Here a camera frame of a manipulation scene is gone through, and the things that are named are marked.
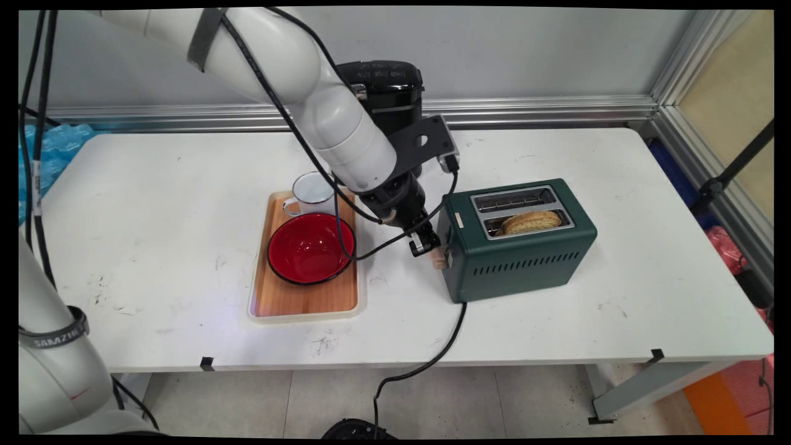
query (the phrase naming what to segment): black tape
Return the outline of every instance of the black tape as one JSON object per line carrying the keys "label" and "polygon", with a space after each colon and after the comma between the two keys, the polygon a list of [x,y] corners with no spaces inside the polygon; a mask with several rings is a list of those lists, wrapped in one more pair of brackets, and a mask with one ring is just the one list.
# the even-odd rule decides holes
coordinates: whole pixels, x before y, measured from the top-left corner
{"label": "black tape", "polygon": [[204,371],[214,371],[214,368],[211,367],[211,364],[214,362],[214,357],[203,357],[200,360],[200,368]]}
{"label": "black tape", "polygon": [[203,8],[198,26],[192,35],[192,42],[187,49],[187,61],[195,65],[201,72],[209,56],[209,48],[214,42],[214,36],[220,29],[220,20],[228,8]]}
{"label": "black tape", "polygon": [[652,349],[651,354],[653,354],[653,358],[646,363],[656,363],[664,358],[664,353],[662,353],[661,349]]}
{"label": "black tape", "polygon": [[49,349],[69,344],[90,333],[88,317],[80,308],[67,306],[74,320],[66,327],[49,333],[31,333],[19,326],[19,344],[31,349]]}
{"label": "black tape", "polygon": [[598,417],[588,417],[588,425],[614,424],[615,420],[599,420]]}

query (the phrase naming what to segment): bread slice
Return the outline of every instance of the bread slice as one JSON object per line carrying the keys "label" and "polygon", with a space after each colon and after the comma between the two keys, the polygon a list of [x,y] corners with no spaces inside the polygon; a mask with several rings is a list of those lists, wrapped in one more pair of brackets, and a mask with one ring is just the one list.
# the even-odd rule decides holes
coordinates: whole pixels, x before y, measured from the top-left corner
{"label": "bread slice", "polygon": [[560,226],[562,221],[553,211],[529,211],[514,215],[502,223],[506,235]]}

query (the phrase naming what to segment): wooden tray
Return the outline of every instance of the wooden tray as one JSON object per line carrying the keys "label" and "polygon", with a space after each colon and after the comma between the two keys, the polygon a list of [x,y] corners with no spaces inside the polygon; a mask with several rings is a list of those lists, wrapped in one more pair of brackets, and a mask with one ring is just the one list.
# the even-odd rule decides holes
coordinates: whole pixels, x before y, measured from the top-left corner
{"label": "wooden tray", "polygon": [[[346,195],[354,199],[351,192]],[[301,319],[350,317],[358,312],[357,262],[326,283],[299,286],[280,279],[267,260],[267,245],[272,234],[291,217],[282,210],[291,191],[269,196],[258,266],[255,271],[250,315],[258,322],[298,321]],[[341,219],[354,230],[354,211],[344,201],[339,203]]]}

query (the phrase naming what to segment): white wall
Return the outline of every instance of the white wall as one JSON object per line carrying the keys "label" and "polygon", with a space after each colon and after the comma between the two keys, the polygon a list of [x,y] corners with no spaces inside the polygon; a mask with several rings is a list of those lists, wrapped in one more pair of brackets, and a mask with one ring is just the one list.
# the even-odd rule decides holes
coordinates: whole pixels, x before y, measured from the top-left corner
{"label": "white wall", "polygon": [[[692,15],[508,6],[297,9],[336,62],[414,63],[426,97],[442,99],[647,94]],[[20,90],[36,15],[19,16]],[[33,100],[37,90],[36,83]],[[152,42],[90,13],[61,12],[53,107],[245,103],[250,100]]]}

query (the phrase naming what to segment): white table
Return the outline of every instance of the white table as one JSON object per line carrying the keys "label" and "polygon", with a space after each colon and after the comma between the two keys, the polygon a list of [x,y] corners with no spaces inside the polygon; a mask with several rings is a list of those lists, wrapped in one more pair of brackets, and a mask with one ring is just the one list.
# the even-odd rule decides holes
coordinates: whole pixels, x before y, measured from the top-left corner
{"label": "white table", "polygon": [[[592,372],[600,419],[663,397],[774,338],[627,129],[454,131],[458,190],[561,177],[599,236],[562,287],[472,302],[445,366],[664,358],[610,389]],[[44,199],[59,291],[88,315],[113,372],[393,367],[425,362],[460,306],[428,258],[396,243],[359,264],[356,317],[257,325],[246,310],[267,198],[312,170],[289,133],[100,135]],[[420,178],[426,208],[451,182]],[[361,251],[397,234],[358,217]]]}

